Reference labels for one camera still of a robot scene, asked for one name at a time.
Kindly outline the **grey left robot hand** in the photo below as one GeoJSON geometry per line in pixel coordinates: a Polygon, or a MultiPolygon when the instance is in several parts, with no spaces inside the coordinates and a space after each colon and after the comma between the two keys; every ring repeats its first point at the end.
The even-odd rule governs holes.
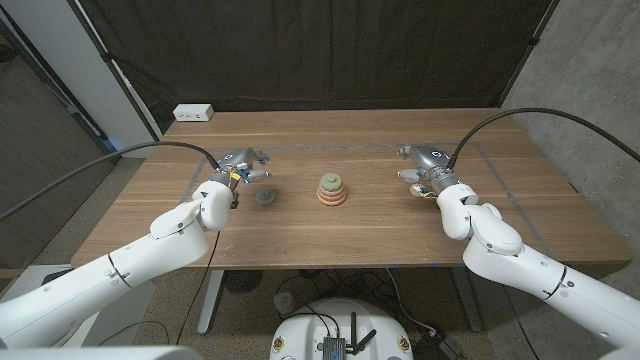
{"type": "Polygon", "coordinates": [[[234,190],[239,183],[251,184],[266,180],[269,173],[263,169],[255,169],[254,162],[265,165],[269,155],[253,148],[237,149],[218,161],[219,168],[210,179],[226,185],[234,190]]]}

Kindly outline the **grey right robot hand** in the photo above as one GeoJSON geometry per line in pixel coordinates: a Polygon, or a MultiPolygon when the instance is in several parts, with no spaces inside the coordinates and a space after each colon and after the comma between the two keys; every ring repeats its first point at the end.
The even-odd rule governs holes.
{"type": "Polygon", "coordinates": [[[429,184],[435,195],[459,183],[457,174],[448,168],[450,156],[439,148],[427,145],[404,146],[399,149],[398,155],[415,164],[414,168],[398,171],[398,177],[407,183],[429,184]]]}

